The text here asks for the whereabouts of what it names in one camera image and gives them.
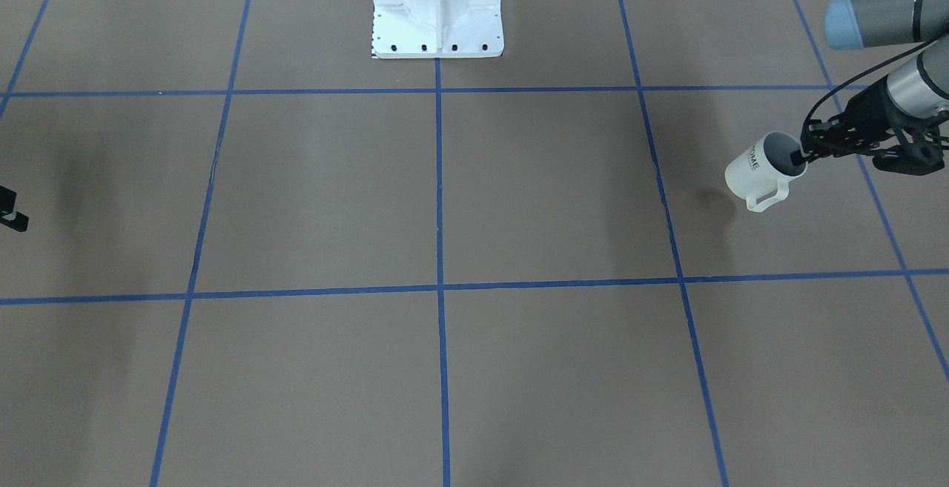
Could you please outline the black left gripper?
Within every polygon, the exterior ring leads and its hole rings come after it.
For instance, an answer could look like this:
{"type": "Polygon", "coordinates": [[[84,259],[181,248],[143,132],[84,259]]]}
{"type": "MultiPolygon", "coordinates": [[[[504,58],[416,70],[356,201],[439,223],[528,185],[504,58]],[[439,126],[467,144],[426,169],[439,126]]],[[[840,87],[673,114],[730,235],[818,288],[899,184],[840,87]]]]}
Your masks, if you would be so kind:
{"type": "Polygon", "coordinates": [[[795,169],[824,157],[867,156],[875,169],[908,176],[925,176],[945,169],[947,139],[940,125],[947,109],[928,118],[902,112],[884,85],[872,85],[851,99],[841,114],[804,120],[801,150],[790,154],[795,169]]]}

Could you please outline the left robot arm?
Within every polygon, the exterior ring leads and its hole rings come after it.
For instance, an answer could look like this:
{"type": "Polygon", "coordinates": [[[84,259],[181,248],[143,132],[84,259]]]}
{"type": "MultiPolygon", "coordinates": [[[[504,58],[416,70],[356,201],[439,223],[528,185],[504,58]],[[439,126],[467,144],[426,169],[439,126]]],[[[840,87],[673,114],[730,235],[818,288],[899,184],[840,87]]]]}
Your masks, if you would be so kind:
{"type": "Polygon", "coordinates": [[[833,49],[910,44],[899,67],[869,85],[828,120],[804,120],[793,166],[822,157],[869,156],[873,166],[925,176],[945,168],[948,0],[832,0],[824,38],[833,49]]]}

